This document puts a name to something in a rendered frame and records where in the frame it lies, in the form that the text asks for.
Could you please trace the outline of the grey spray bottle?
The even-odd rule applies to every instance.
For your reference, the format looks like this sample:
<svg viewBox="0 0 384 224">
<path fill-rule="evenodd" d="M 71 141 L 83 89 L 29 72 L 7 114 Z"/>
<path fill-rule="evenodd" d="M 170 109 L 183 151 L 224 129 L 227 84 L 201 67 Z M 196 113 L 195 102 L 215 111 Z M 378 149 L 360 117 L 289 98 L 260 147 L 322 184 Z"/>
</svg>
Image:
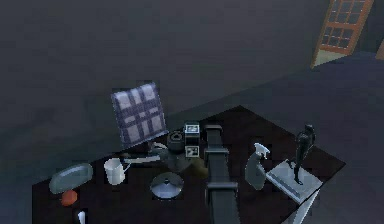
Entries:
<svg viewBox="0 0 384 224">
<path fill-rule="evenodd" d="M 266 172 L 261 163 L 270 153 L 270 150 L 261 143 L 254 144 L 255 151 L 250 155 L 245 166 L 245 180 L 255 190 L 261 190 L 266 181 Z"/>
</svg>

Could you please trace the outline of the orange red apple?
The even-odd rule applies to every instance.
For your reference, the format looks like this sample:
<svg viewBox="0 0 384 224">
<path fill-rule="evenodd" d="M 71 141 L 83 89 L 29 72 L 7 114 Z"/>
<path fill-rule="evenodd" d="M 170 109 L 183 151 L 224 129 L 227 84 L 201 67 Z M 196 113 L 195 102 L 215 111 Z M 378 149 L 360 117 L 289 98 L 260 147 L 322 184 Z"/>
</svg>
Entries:
<svg viewBox="0 0 384 224">
<path fill-rule="evenodd" d="M 78 199 L 78 194 L 74 190 L 65 191 L 61 197 L 61 204 L 65 207 L 73 205 Z"/>
</svg>

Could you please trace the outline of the orange door with window panes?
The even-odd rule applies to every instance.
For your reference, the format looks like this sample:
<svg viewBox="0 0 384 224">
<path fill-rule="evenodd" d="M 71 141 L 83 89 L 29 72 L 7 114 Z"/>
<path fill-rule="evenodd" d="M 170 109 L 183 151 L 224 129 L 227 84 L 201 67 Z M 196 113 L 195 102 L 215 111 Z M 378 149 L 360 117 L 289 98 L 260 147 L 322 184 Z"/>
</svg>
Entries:
<svg viewBox="0 0 384 224">
<path fill-rule="evenodd" d="M 375 0 L 330 0 L 310 67 L 351 55 Z"/>
</svg>

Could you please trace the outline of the black figure statue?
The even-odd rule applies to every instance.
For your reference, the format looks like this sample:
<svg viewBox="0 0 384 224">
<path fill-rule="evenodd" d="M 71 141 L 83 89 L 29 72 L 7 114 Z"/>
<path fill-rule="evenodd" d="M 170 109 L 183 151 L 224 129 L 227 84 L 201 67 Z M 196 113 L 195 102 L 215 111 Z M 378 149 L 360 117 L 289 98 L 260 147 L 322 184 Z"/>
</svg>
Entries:
<svg viewBox="0 0 384 224">
<path fill-rule="evenodd" d="M 311 124 L 306 124 L 304 130 L 296 136 L 296 155 L 287 161 L 288 166 L 294 170 L 294 180 L 297 184 L 302 185 L 299 179 L 299 170 L 304 159 L 310 152 L 316 140 L 315 129 Z"/>
</svg>

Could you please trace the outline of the white mug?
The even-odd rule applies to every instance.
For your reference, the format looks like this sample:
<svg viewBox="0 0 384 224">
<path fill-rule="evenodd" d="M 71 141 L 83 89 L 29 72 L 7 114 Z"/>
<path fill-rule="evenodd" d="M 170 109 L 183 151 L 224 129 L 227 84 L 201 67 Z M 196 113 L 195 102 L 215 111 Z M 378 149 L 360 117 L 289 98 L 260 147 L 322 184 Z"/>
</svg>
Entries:
<svg viewBox="0 0 384 224">
<path fill-rule="evenodd" d="M 104 170 L 111 185 L 119 185 L 125 180 L 125 172 L 129 169 L 123 167 L 119 158 L 111 158 L 104 163 Z"/>
</svg>

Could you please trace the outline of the olive brown vase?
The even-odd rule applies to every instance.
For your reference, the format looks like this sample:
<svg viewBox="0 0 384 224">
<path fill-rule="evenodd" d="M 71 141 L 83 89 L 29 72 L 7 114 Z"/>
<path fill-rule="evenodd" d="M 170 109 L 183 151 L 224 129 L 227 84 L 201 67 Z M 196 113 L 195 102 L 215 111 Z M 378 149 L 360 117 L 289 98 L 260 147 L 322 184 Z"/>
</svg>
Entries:
<svg viewBox="0 0 384 224">
<path fill-rule="evenodd" d="M 205 166 L 202 158 L 192 158 L 191 165 L 193 166 L 194 173 L 200 178 L 208 177 L 208 168 Z"/>
</svg>

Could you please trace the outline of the blue white checked cushion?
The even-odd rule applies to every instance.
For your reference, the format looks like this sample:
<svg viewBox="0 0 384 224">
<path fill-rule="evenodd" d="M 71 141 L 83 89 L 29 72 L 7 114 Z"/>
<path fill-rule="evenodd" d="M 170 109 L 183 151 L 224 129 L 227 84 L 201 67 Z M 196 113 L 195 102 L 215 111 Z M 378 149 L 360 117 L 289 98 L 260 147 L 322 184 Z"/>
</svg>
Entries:
<svg viewBox="0 0 384 224">
<path fill-rule="evenodd" d="M 155 83 L 112 93 L 111 100 L 124 149 L 168 133 Z"/>
</svg>

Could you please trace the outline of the grey round lid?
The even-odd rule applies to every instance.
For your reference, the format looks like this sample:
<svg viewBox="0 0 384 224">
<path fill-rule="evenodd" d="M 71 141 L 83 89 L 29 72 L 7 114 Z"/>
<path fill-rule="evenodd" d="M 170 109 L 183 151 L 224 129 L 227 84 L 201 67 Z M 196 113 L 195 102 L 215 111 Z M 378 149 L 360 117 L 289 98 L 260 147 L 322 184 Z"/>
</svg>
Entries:
<svg viewBox="0 0 384 224">
<path fill-rule="evenodd" d="M 150 184 L 150 190 L 159 199 L 176 198 L 183 190 L 184 180 L 176 173 L 157 175 Z"/>
</svg>

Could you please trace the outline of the grey oval dish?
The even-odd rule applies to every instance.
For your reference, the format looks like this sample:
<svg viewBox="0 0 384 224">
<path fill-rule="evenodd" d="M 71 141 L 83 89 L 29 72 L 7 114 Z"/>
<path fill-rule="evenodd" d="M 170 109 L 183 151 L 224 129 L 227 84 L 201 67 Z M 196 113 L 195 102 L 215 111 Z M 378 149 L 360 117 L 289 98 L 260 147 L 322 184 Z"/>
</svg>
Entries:
<svg viewBox="0 0 384 224">
<path fill-rule="evenodd" d="M 55 173 L 49 183 L 52 194 L 61 194 L 90 181 L 93 177 L 93 167 L 89 163 L 73 165 Z"/>
</svg>

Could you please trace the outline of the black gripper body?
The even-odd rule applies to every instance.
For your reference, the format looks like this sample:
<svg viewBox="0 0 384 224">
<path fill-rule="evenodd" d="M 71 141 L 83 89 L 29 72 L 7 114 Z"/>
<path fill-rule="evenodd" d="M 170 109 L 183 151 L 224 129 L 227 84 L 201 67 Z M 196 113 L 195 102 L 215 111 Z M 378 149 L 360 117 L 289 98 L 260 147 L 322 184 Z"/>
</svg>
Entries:
<svg viewBox="0 0 384 224">
<path fill-rule="evenodd" d="M 180 131 L 170 132 L 167 136 L 166 163 L 172 172 L 183 172 L 192 163 L 185 155 L 184 134 Z"/>
</svg>

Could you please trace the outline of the dark brown table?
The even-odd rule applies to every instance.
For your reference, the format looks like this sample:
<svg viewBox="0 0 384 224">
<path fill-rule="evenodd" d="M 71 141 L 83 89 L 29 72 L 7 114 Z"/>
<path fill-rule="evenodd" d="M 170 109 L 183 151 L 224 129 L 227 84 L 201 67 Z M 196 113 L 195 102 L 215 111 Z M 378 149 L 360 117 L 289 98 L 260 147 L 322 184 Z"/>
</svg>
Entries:
<svg viewBox="0 0 384 224">
<path fill-rule="evenodd" d="M 244 180 L 246 161 L 259 142 L 271 151 L 262 162 L 266 170 L 292 157 L 296 151 L 295 135 L 237 106 L 200 122 L 223 128 L 224 146 L 229 149 L 231 179 L 239 184 L 238 202 L 241 224 L 281 224 L 298 205 L 282 191 L 266 183 L 260 191 Z M 159 162 L 132 167 L 123 184 L 106 181 L 105 160 L 92 163 L 93 178 L 76 189 L 78 200 L 64 207 L 60 197 L 49 191 L 46 181 L 32 187 L 32 224 L 74 224 L 77 212 L 87 211 L 89 224 L 209 224 L 205 204 L 206 181 L 191 168 L 184 171 L 184 190 L 175 200 L 160 201 L 149 191 L 152 179 L 167 170 Z"/>
</svg>

